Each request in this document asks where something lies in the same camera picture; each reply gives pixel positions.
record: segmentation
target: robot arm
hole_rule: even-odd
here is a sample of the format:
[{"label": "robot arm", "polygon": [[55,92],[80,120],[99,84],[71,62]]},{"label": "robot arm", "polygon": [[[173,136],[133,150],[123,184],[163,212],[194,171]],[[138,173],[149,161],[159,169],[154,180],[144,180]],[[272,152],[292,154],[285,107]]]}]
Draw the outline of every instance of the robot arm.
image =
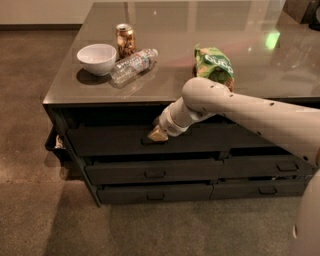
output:
[{"label": "robot arm", "polygon": [[[182,97],[157,118],[150,139],[167,140],[190,125],[223,115],[314,166],[320,165],[320,110],[231,93],[205,78],[190,79]],[[293,228],[290,256],[320,252],[320,171],[309,182]]]},{"label": "robot arm", "polygon": [[182,97],[162,112],[156,129],[165,140],[166,135],[178,136],[193,123],[215,114],[312,165],[320,164],[319,109],[232,93],[226,86],[206,78],[192,78],[184,85]]}]

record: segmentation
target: aluminum can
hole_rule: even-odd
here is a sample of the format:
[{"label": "aluminum can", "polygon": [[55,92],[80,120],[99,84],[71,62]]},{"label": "aluminum can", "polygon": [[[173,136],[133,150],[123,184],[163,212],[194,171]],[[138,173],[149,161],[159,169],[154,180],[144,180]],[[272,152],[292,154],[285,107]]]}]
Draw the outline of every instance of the aluminum can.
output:
[{"label": "aluminum can", "polygon": [[136,51],[134,30],[129,24],[119,24],[116,27],[116,37],[119,58],[123,59]]}]

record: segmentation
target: chip bag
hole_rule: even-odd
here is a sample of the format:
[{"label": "chip bag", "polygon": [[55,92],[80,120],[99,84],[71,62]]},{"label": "chip bag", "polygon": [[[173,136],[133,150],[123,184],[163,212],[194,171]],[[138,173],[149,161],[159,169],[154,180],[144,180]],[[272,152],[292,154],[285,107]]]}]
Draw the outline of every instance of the chip bag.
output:
[{"label": "chip bag", "polygon": [[230,60],[215,47],[195,47],[195,76],[208,78],[226,85],[231,92],[234,90],[234,75]]}]

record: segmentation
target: plastic water bottle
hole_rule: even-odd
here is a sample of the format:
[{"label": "plastic water bottle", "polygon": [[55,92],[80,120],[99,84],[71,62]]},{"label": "plastic water bottle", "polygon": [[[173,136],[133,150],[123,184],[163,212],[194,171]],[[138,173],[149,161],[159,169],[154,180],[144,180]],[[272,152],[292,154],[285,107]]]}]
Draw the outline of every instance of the plastic water bottle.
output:
[{"label": "plastic water bottle", "polygon": [[143,49],[115,63],[110,76],[116,85],[123,85],[140,72],[148,69],[155,57],[156,49]]}]

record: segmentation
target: drawer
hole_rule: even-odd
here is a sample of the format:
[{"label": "drawer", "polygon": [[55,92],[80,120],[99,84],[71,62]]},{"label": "drawer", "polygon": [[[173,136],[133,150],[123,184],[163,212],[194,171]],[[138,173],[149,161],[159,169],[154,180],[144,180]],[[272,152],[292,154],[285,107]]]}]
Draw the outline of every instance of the drawer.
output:
[{"label": "drawer", "polygon": [[314,167],[293,155],[243,156],[224,160],[219,178],[286,179],[313,175]]},{"label": "drawer", "polygon": [[222,161],[213,159],[96,163],[86,167],[93,185],[218,180]]},{"label": "drawer", "polygon": [[199,123],[178,137],[162,144],[145,144],[151,125],[82,126],[70,129],[67,136],[78,156],[174,154],[228,151],[231,140],[238,146],[272,146],[269,142],[235,124]]},{"label": "drawer", "polygon": [[220,183],[214,186],[211,199],[301,196],[306,180]]},{"label": "drawer", "polygon": [[105,187],[97,194],[102,204],[156,203],[209,200],[212,189],[205,184]]}]

